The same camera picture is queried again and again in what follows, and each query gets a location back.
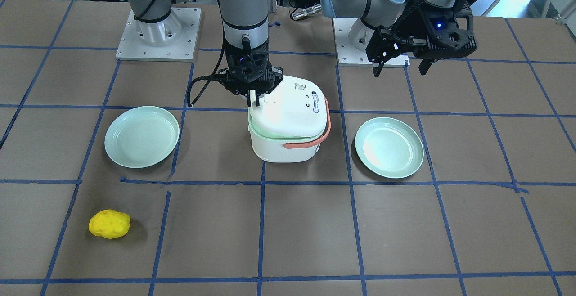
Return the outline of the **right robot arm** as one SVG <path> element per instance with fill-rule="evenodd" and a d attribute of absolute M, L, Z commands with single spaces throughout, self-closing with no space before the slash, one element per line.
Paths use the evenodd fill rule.
<path fill-rule="evenodd" d="M 127 21 L 117 58 L 125 60 L 191 60 L 189 47 L 195 44 L 190 8 L 178 12 L 182 4 L 216 5 L 220 12 L 222 34 L 220 58 L 227 68 L 214 69 L 200 80 L 219 82 L 234 95 L 247 99 L 247 105 L 260 106 L 265 94 L 280 84 L 281 68 L 269 61 L 269 0 L 118 0 L 130 4 L 132 16 Z"/>

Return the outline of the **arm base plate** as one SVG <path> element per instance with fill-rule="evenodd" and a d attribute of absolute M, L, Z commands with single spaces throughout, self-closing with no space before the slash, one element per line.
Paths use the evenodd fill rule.
<path fill-rule="evenodd" d="M 164 21 L 144 23 L 136 21 L 131 11 L 115 58 L 126 61 L 192 63 L 195 60 L 202 13 L 200 8 L 173 8 Z"/>
<path fill-rule="evenodd" d="M 333 18 L 333 29 L 339 66 L 373 66 L 366 53 L 373 29 L 365 26 L 359 18 Z"/>

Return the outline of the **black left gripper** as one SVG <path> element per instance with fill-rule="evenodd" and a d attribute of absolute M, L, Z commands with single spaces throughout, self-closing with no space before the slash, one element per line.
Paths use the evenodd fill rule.
<path fill-rule="evenodd" d="M 423 4 L 390 26 L 378 26 L 366 48 L 373 62 L 373 75 L 379 77 L 385 62 L 411 52 L 422 59 L 419 73 L 424 76 L 434 60 L 465 58 L 477 50 L 473 11 L 468 4 L 438 8 Z"/>

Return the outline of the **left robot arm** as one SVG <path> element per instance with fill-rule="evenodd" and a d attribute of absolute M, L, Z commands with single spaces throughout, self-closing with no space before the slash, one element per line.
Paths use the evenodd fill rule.
<path fill-rule="evenodd" d="M 354 18 L 359 42 L 378 77 L 386 62 L 407 52 L 425 75 L 439 60 L 466 58 L 478 48 L 468 0 L 320 0 L 329 18 Z"/>

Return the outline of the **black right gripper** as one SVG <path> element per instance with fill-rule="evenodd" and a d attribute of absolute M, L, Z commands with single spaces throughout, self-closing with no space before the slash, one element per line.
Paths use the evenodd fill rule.
<path fill-rule="evenodd" d="M 228 68 L 219 74 L 219 83 L 234 95 L 247 95 L 247 107 L 258 107 L 258 95 L 271 93 L 284 80 L 284 71 L 273 67 L 267 46 L 246 51 L 225 47 Z"/>

